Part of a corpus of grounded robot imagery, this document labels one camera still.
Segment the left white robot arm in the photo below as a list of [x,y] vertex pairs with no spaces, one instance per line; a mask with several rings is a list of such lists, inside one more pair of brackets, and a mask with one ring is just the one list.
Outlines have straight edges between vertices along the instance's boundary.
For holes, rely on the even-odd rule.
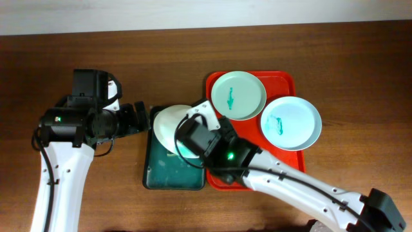
[[120,104],[111,73],[76,69],[70,94],[46,110],[32,135],[41,177],[31,231],[77,231],[82,194],[97,146],[150,130],[142,101]]

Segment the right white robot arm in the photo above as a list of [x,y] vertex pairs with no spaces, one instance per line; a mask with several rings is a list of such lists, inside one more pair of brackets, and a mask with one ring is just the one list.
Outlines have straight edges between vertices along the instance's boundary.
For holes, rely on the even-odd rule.
[[235,182],[278,198],[332,231],[404,231],[406,221],[392,198],[371,189],[369,195],[328,185],[281,162],[269,151],[238,137],[226,118],[209,130],[205,117],[184,117],[175,130],[181,142],[222,182]]

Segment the light blue plate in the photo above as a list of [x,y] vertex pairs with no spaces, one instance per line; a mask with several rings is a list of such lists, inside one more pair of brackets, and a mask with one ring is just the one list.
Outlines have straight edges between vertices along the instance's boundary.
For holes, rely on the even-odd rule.
[[270,102],[261,114],[264,137],[275,147],[287,151],[304,150],[322,132],[322,119],[316,107],[299,97],[280,97]]

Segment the white plate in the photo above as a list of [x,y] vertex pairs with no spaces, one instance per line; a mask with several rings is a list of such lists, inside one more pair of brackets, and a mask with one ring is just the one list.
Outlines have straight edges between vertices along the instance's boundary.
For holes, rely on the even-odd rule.
[[188,105],[181,104],[169,106],[154,117],[154,134],[160,144],[169,151],[168,156],[178,156],[174,133],[178,123],[187,115],[190,108]]

